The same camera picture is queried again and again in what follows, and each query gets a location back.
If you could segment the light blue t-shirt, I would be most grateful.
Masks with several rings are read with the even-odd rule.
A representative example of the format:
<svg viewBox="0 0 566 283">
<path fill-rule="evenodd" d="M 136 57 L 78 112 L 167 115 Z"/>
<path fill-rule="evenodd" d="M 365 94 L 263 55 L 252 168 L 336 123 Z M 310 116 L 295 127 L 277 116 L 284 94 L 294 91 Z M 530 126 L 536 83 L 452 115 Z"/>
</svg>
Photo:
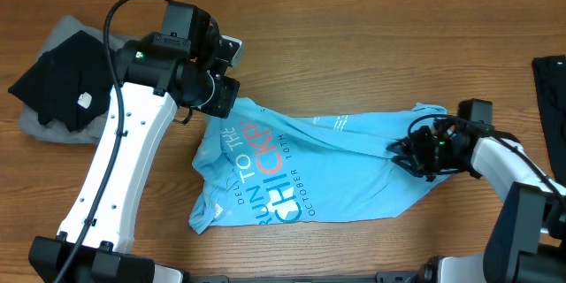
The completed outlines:
<svg viewBox="0 0 566 283">
<path fill-rule="evenodd" d="M 196 233 L 211 226 L 351 222 L 396 218 L 437 184 L 392 160 L 387 146 L 439 105 L 408 111 L 293 118 L 236 100 L 228 118 L 206 119 L 193 166 L 203 191 L 188 219 Z"/>
</svg>

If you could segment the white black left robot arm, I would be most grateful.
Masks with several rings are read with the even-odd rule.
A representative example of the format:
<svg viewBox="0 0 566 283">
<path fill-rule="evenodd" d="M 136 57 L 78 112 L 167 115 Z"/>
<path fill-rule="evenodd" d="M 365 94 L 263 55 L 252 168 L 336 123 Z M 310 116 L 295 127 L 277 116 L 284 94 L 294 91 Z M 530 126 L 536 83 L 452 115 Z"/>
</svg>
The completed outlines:
<svg viewBox="0 0 566 283">
<path fill-rule="evenodd" d="M 149 170 L 179 108 L 224 119 L 239 82 L 242 42 L 192 4 L 169 1 L 159 31 L 107 53 L 113 86 L 102 138 L 54 238 L 34 238 L 29 263 L 45 282 L 186 282 L 187 272 L 135 256 Z"/>
</svg>

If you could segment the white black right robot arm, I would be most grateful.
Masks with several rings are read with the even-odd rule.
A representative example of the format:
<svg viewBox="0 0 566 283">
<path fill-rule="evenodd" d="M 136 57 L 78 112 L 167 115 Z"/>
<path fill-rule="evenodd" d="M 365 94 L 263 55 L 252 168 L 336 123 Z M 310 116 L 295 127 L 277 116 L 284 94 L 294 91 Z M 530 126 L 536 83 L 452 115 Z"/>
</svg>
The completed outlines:
<svg viewBox="0 0 566 283">
<path fill-rule="evenodd" d="M 379 274 L 379 282 L 563 282 L 565 247 L 543 244 L 542 233 L 565 239 L 565 188 L 524 153 L 520 141 L 493 126 L 492 103 L 464 100 L 455 115 L 432 114 L 409 124 L 388 146 L 393 161 L 432 182 L 468 172 L 485 179 L 502 201 L 485 250 L 472 256 L 434 256 L 416 272 Z"/>
</svg>

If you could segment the black garment pile at right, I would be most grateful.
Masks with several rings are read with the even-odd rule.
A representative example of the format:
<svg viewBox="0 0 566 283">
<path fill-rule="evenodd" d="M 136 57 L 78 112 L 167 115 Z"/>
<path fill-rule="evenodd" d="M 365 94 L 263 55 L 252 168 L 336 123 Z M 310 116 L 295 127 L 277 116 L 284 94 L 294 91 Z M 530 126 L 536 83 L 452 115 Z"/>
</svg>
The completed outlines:
<svg viewBox="0 0 566 283">
<path fill-rule="evenodd" d="M 532 70 L 547 153 L 560 179 L 565 176 L 565 56 L 536 57 Z"/>
</svg>

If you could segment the grey folded garment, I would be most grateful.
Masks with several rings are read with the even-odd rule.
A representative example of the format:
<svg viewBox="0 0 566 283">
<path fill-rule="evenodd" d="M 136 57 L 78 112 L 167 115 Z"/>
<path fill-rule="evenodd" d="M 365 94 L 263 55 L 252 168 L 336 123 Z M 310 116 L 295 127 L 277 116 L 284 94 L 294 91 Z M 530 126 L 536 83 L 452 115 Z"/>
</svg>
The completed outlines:
<svg viewBox="0 0 566 283">
<path fill-rule="evenodd" d="M 102 31 L 93 27 L 85 26 L 75 17 L 66 15 L 51 31 L 48 39 L 45 41 L 42 49 L 37 55 L 37 60 L 44 52 L 55 49 L 59 44 L 79 31 L 84 31 L 103 43 Z M 43 142 L 97 144 L 103 134 L 107 113 L 108 111 L 96 117 L 81 130 L 70 132 L 63 123 L 56 120 L 51 121 L 45 126 L 39 124 L 38 113 L 23 103 L 23 110 L 19 118 L 19 128 L 24 133 L 30 134 L 35 139 Z"/>
</svg>

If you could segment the black folded garment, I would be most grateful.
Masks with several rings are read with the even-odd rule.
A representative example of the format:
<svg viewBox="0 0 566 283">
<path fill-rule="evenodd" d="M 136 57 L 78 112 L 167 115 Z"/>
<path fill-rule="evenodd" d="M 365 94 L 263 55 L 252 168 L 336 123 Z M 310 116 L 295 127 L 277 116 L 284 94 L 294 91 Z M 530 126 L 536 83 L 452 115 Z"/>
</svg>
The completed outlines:
<svg viewBox="0 0 566 283">
<path fill-rule="evenodd" d="M 44 52 L 8 92 L 38 113 L 39 124 L 56 120 L 74 132 L 107 112 L 111 88 L 103 44 L 79 31 Z"/>
</svg>

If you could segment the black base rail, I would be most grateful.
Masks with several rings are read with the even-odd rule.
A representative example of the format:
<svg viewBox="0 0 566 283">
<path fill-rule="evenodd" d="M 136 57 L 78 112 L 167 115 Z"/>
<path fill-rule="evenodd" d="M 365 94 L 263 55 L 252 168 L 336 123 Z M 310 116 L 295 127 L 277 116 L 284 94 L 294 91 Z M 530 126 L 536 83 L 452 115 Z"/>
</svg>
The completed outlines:
<svg viewBox="0 0 566 283">
<path fill-rule="evenodd" d="M 432 270 L 377 272 L 372 275 L 332 275 L 230 278 L 227 276 L 188 275 L 182 283 L 432 283 L 437 275 Z"/>
</svg>

